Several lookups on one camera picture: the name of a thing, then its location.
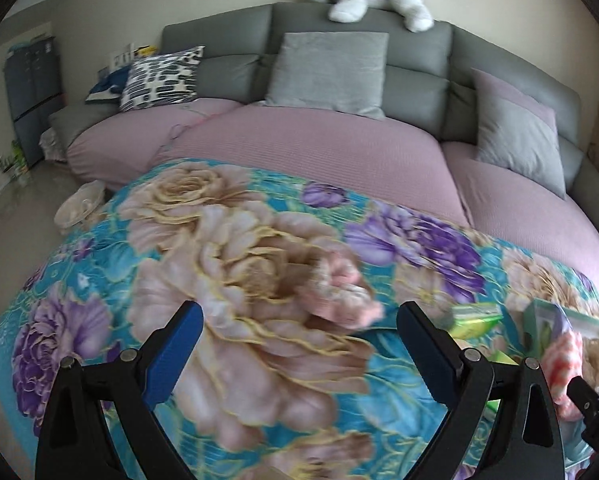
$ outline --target purple flower print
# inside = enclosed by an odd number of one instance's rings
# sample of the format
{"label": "purple flower print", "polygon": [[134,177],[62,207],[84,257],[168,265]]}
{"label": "purple flower print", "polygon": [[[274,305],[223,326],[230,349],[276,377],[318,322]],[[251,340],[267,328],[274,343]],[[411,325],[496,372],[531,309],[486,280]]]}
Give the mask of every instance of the purple flower print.
{"label": "purple flower print", "polygon": [[117,357],[119,357],[119,354],[121,354],[121,341],[117,340],[115,341],[115,344],[106,352],[106,362],[112,363],[115,361],[115,359],[117,359]]}
{"label": "purple flower print", "polygon": [[35,435],[39,436],[59,362],[69,355],[80,360],[97,357],[110,336],[110,322],[110,312],[98,296],[86,303],[70,289],[62,296],[60,283],[33,307],[15,340],[12,387],[20,412],[34,420]]}
{"label": "purple flower print", "polygon": [[92,253],[95,245],[94,238],[88,238],[87,240],[84,238],[80,238],[76,241],[73,246],[73,261],[80,262],[90,253]]}
{"label": "purple flower print", "polygon": [[455,474],[454,480],[468,480],[475,474],[475,468],[462,464]]}
{"label": "purple flower print", "polygon": [[311,207],[331,208],[348,202],[346,190],[341,187],[310,182],[306,184],[301,194],[301,200]]}
{"label": "purple flower print", "polygon": [[368,264],[386,267],[403,259],[423,266],[426,260],[415,230],[418,223],[419,218],[409,210],[378,202],[377,210],[364,223],[346,224],[345,238]]}
{"label": "purple flower print", "polygon": [[31,277],[26,280],[26,283],[23,284],[23,290],[29,292],[35,286],[35,284],[44,277],[44,273],[46,272],[46,264],[43,264],[41,267],[33,273]]}
{"label": "purple flower print", "polygon": [[575,273],[576,273],[577,277],[580,280],[582,280],[582,285],[583,285],[584,290],[586,292],[588,292],[589,294],[592,293],[593,290],[595,290],[595,286],[593,285],[593,282],[588,279],[588,276],[586,276],[585,274],[583,274],[579,270],[576,270]]}
{"label": "purple flower print", "polygon": [[445,279],[446,292],[458,303],[473,303],[484,294],[484,277],[477,272],[481,258],[466,235],[445,222],[420,215],[417,240],[423,256]]}
{"label": "purple flower print", "polygon": [[72,253],[72,247],[68,244],[61,244],[58,248],[57,252],[52,256],[51,264],[55,264],[57,262],[62,261],[63,259],[70,256]]}
{"label": "purple flower print", "polygon": [[378,202],[363,223],[346,225],[345,239],[371,265],[404,262],[438,271],[445,292],[459,303],[471,303],[476,292],[484,293],[484,278],[476,270],[480,257],[471,241],[427,215]]}

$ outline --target gray pillow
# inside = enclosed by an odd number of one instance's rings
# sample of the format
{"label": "gray pillow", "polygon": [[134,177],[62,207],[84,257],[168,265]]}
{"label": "gray pillow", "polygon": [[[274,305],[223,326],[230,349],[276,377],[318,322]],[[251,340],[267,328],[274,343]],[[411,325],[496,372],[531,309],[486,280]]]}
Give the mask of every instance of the gray pillow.
{"label": "gray pillow", "polygon": [[384,119],[387,49],[383,32],[287,32],[263,104]]}
{"label": "gray pillow", "polygon": [[477,160],[519,173],[566,198],[555,111],[514,86],[473,69],[477,88]]}
{"label": "gray pillow", "polygon": [[68,105],[48,117],[50,126],[57,134],[64,150],[91,126],[113,117],[119,111],[116,104]]}

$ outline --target floral blanket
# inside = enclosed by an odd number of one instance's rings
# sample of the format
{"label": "floral blanket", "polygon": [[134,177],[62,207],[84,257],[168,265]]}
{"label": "floral blanket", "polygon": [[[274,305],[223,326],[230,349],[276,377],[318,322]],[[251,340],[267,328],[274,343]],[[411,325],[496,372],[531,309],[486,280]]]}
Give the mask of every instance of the floral blanket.
{"label": "floral blanket", "polygon": [[[363,302],[323,314],[298,300],[329,251],[361,272],[371,326]],[[254,480],[266,466],[297,480],[403,478],[445,414],[397,335],[404,301],[431,317],[496,303],[503,321],[470,342],[486,355],[520,355],[515,322],[532,298],[599,317],[586,277],[502,240],[302,178],[180,160],[117,193],[0,319],[0,399],[31,459],[60,359],[113,360],[188,298],[204,332],[156,416],[205,480]],[[142,478],[105,408],[127,474]],[[459,475],[488,431],[484,420]]]}

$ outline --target refrigerator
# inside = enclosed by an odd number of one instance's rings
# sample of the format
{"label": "refrigerator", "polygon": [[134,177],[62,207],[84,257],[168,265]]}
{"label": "refrigerator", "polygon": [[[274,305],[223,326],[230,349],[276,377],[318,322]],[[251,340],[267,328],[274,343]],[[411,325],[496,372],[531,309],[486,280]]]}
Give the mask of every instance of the refrigerator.
{"label": "refrigerator", "polygon": [[44,158],[39,137],[50,128],[49,115],[64,107],[55,38],[10,51],[4,77],[15,134],[31,168]]}

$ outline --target pink bed sheet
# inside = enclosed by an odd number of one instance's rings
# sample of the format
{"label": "pink bed sheet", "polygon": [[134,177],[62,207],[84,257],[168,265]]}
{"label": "pink bed sheet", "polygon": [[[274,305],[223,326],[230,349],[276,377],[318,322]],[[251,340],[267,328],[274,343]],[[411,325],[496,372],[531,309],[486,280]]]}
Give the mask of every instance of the pink bed sheet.
{"label": "pink bed sheet", "polygon": [[468,225],[439,143],[399,121],[253,104],[182,132],[151,166],[183,157],[294,174]]}
{"label": "pink bed sheet", "polygon": [[470,144],[446,142],[442,149],[475,229],[579,270],[599,290],[599,233],[570,197],[476,161]]}
{"label": "pink bed sheet", "polygon": [[117,114],[77,137],[68,148],[68,163],[83,180],[103,180],[118,190],[146,173],[154,154],[186,128],[241,106],[226,99],[198,99]]}

